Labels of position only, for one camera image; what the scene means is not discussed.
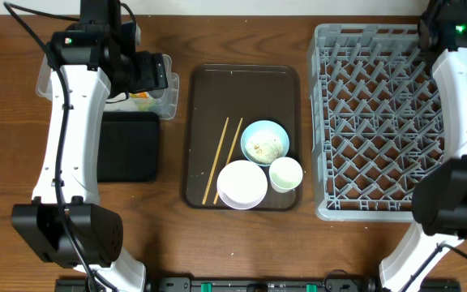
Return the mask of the light blue bowl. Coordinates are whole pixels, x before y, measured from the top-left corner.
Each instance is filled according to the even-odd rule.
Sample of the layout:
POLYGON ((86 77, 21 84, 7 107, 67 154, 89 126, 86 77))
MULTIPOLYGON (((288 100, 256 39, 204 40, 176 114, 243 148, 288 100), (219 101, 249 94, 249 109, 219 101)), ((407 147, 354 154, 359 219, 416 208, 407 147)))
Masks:
POLYGON ((259 120, 251 123, 241 136, 244 157, 255 164, 268 167, 277 158, 285 157, 289 151, 289 136, 280 124, 259 120))

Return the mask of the yellow snack wrapper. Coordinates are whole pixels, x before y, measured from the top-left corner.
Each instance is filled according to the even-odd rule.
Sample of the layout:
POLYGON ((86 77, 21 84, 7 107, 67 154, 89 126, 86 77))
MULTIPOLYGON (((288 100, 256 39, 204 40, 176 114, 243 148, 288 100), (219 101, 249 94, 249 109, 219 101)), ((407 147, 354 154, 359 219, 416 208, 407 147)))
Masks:
POLYGON ((148 92, 131 93, 130 99, 137 106, 138 111, 149 111, 154 102, 148 92))

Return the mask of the rice and food scraps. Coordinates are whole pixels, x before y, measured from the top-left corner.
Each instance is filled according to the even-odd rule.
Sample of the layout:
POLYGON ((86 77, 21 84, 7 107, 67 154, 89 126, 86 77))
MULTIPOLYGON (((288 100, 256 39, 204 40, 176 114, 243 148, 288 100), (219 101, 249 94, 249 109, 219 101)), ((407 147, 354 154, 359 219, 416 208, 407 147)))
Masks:
POLYGON ((284 146, 278 135, 259 131, 246 142, 246 154, 254 163, 271 165, 284 154, 284 146))

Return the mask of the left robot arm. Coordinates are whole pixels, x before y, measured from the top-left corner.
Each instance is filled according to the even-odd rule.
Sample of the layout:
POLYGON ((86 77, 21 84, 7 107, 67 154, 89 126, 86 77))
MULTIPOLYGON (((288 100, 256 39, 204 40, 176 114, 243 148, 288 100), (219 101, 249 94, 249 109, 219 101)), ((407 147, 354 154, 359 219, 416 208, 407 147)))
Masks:
POLYGON ((147 291, 145 264, 123 247, 122 219, 100 205, 97 155, 108 99, 165 89, 162 55, 138 51, 140 30, 123 22, 126 4, 83 1, 76 18, 41 44, 52 84, 52 112, 41 173, 11 223, 40 260, 84 273, 61 289, 147 291))

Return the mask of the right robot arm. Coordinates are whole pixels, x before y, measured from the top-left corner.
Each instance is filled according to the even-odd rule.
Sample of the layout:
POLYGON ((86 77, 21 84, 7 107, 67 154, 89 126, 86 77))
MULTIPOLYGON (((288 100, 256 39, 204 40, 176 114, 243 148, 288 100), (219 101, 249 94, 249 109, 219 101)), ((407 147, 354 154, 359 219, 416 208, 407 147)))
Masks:
POLYGON ((449 252, 467 259, 467 1, 431 1, 418 22, 443 113, 443 162, 413 189, 413 223, 369 291, 419 291, 449 252))

